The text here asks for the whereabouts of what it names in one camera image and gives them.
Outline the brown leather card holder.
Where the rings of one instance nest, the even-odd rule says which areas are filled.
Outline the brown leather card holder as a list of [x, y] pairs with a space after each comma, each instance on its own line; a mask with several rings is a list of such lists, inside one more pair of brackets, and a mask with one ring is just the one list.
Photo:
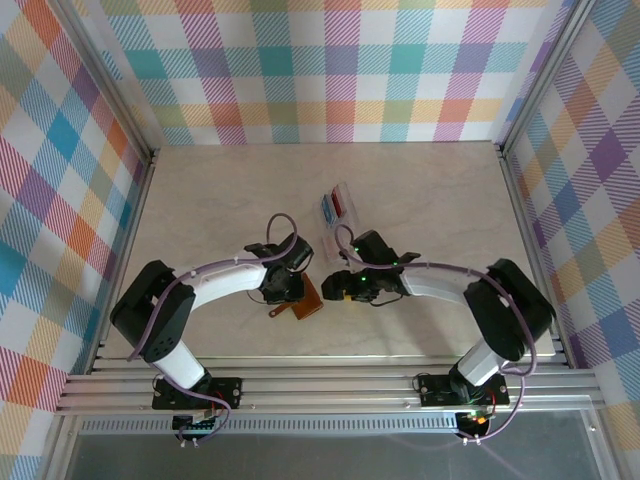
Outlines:
[[323, 308], [323, 301], [306, 273], [302, 274], [304, 297], [294, 303], [284, 303], [271, 310], [268, 315], [275, 318], [286, 310], [291, 310], [297, 320], [304, 320]]

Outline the clear acrylic card box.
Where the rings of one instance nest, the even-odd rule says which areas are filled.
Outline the clear acrylic card box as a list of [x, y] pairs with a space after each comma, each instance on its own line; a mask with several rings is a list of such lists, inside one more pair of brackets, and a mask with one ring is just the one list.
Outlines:
[[[338, 218], [338, 220], [331, 226], [327, 225], [323, 214], [321, 212], [321, 207], [320, 207], [320, 202], [321, 199], [323, 197], [324, 194], [330, 194], [333, 190], [333, 188], [339, 185], [342, 189], [342, 194], [345, 200], [345, 203], [347, 205], [347, 212], [346, 215], [343, 218]], [[350, 190], [348, 188], [348, 185], [346, 182], [341, 182], [336, 184], [334, 187], [332, 187], [330, 190], [326, 191], [325, 193], [323, 193], [318, 199], [317, 201], [314, 203], [313, 206], [313, 213], [315, 214], [315, 219], [316, 219], [316, 224], [317, 227], [319, 229], [319, 235], [320, 235], [320, 241], [321, 241], [321, 245], [323, 247], [322, 244], [322, 236], [325, 234], [328, 234], [329, 232], [331, 232], [334, 235], [335, 238], [335, 232], [336, 232], [336, 228], [338, 225], [346, 225], [347, 227], [349, 227], [353, 233], [357, 233], [360, 228], [359, 228], [359, 217], [356, 211], [356, 208], [354, 206], [353, 200], [351, 198], [351, 194], [350, 194]], [[334, 262], [334, 263], [328, 263], [325, 257], [325, 252], [324, 252], [324, 258], [325, 261], [328, 265], [337, 265], [340, 264], [343, 261], [343, 258], [341, 257], [341, 260], [338, 262]]]

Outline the perforated metal strip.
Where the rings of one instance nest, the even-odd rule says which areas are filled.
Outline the perforated metal strip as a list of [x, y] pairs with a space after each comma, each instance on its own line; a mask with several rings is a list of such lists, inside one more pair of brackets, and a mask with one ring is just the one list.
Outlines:
[[[172, 434], [178, 430], [170, 416], [93, 416], [81, 423], [88, 435]], [[268, 435], [385, 435], [395, 433], [455, 433], [456, 417], [449, 414], [387, 415], [249, 415], [235, 414], [221, 429], [224, 434]]]

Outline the grey metal sheet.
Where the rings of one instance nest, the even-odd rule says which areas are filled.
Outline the grey metal sheet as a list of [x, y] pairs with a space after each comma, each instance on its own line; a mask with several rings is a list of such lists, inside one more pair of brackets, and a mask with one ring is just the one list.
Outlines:
[[500, 435], [82, 434], [65, 480], [604, 480], [577, 412], [520, 413]]

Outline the aluminium rail frame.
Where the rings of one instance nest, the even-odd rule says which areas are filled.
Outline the aluminium rail frame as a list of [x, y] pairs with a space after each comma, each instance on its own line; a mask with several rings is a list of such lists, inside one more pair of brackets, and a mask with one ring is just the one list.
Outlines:
[[[203, 357], [213, 376], [240, 377], [242, 413], [347, 414], [416, 412], [411, 385], [419, 373], [445, 374], [449, 358], [400, 356]], [[68, 378], [58, 402], [60, 415], [149, 413], [155, 369], [144, 362], [101, 358], [86, 375]], [[595, 374], [544, 358], [521, 392], [506, 380], [510, 403], [523, 411], [599, 408], [604, 397]]]

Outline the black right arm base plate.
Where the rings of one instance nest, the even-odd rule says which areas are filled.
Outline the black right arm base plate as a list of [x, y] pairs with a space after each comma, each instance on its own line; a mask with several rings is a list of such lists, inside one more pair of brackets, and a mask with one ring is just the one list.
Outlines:
[[411, 386], [419, 395], [422, 407], [510, 404], [505, 377], [500, 374], [491, 376], [480, 386], [474, 386], [449, 374], [419, 373], [412, 378]]

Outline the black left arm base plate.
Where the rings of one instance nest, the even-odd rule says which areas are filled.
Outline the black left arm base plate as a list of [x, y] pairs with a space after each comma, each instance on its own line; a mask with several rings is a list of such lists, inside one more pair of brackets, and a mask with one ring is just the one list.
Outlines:
[[[215, 404], [200, 397], [187, 395], [176, 389], [165, 379], [153, 383], [153, 410], [204, 410]], [[237, 409], [242, 396], [242, 379], [238, 377], [211, 377], [206, 374], [192, 388], [192, 392], [225, 401], [232, 409]]]

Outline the aluminium right side rail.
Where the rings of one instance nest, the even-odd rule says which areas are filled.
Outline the aluminium right side rail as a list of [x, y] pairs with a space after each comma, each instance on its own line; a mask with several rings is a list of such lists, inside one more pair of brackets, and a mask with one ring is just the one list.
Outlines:
[[531, 268], [534, 283], [554, 308], [556, 316], [550, 327], [550, 335], [554, 343], [556, 355], [564, 357], [564, 363], [569, 368], [575, 367], [571, 345], [567, 343], [565, 331], [559, 314], [561, 313], [551, 282], [546, 275], [542, 252], [537, 242], [533, 226], [527, 216], [524, 197], [519, 190], [516, 176], [506, 155], [499, 145], [494, 145], [498, 163], [506, 184], [516, 222], [526, 251], [528, 263]]

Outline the aluminium rail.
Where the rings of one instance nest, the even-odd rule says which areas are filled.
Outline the aluminium rail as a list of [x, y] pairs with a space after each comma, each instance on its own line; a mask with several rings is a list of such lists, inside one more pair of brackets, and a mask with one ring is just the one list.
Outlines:
[[83, 374], [90, 374], [93, 369], [93, 364], [98, 357], [98, 350], [104, 345], [108, 337], [110, 328], [110, 312], [118, 301], [120, 290], [122, 288], [124, 277], [129, 263], [135, 236], [139, 227], [142, 212], [146, 199], [148, 197], [149, 189], [155, 172], [156, 164], [160, 155], [161, 149], [156, 148], [150, 152], [150, 156], [145, 164], [143, 170], [143, 176], [141, 178], [140, 188], [135, 198], [135, 203], [132, 208], [130, 220], [125, 229], [125, 236], [123, 240], [123, 250], [117, 259], [114, 270], [114, 283], [110, 287], [107, 297], [106, 305], [103, 309], [100, 321], [97, 325], [97, 330], [93, 337], [91, 346], [88, 351], [87, 360], [82, 368]]
[[537, 242], [533, 226], [527, 216], [524, 197], [519, 190], [516, 176], [506, 155], [499, 145], [494, 145], [498, 163], [506, 184], [516, 222], [526, 251], [528, 263], [531, 268], [534, 283], [554, 308], [556, 316], [550, 327], [550, 335], [554, 343], [556, 355], [564, 357], [564, 363], [569, 368], [575, 367], [571, 345], [567, 343], [565, 331], [559, 314], [561, 313], [551, 282], [546, 275], [542, 252]]

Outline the aluminium left side rail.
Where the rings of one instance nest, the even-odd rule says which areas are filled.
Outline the aluminium left side rail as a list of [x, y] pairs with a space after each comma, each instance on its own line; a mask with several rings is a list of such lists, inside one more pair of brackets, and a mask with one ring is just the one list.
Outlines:
[[118, 301], [120, 290], [122, 288], [124, 277], [129, 263], [135, 236], [139, 227], [142, 212], [146, 199], [148, 197], [149, 189], [155, 172], [156, 164], [160, 155], [161, 149], [156, 148], [150, 152], [150, 156], [145, 164], [143, 170], [143, 176], [141, 178], [140, 188], [135, 198], [135, 203], [132, 208], [130, 220], [125, 229], [125, 236], [123, 240], [123, 250], [117, 259], [114, 270], [114, 283], [110, 287], [107, 297], [106, 305], [103, 309], [100, 321], [97, 325], [97, 330], [93, 337], [91, 346], [88, 351], [87, 360], [82, 368], [83, 374], [90, 374], [93, 369], [93, 364], [98, 357], [98, 350], [104, 345], [108, 337], [110, 328], [110, 312]]

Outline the aluminium left corner post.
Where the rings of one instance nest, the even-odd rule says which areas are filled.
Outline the aluminium left corner post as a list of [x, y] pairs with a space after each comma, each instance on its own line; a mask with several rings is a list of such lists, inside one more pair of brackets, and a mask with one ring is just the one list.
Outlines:
[[154, 162], [155, 149], [149, 145], [141, 129], [136, 124], [123, 95], [116, 86], [116, 82], [107, 69], [99, 50], [95, 47], [90, 35], [84, 28], [71, 0], [47, 0], [47, 4], [57, 17], [65, 33], [69, 36], [97, 88], [103, 94], [116, 119], [120, 122], [124, 133], [131, 141], [134, 150], [146, 164], [152, 164]]

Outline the aluminium corner post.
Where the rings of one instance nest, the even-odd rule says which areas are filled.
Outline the aluminium corner post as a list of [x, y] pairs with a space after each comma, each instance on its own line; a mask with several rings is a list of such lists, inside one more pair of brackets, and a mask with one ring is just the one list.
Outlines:
[[545, 7], [492, 127], [500, 159], [509, 158], [514, 151], [596, 3], [550, 0]]
[[57, 17], [65, 33], [69, 36], [97, 88], [103, 94], [116, 119], [120, 122], [124, 133], [131, 141], [134, 150], [146, 164], [152, 164], [154, 162], [155, 149], [149, 145], [141, 129], [136, 124], [123, 95], [116, 86], [116, 82], [107, 69], [99, 50], [95, 47], [90, 35], [84, 28], [71, 0], [47, 0], [47, 4]]

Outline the aluminium right corner post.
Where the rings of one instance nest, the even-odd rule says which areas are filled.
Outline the aluminium right corner post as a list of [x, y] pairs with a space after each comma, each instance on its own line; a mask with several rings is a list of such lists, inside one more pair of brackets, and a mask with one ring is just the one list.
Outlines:
[[509, 158], [514, 151], [596, 3], [550, 0], [545, 7], [492, 127], [500, 159]]

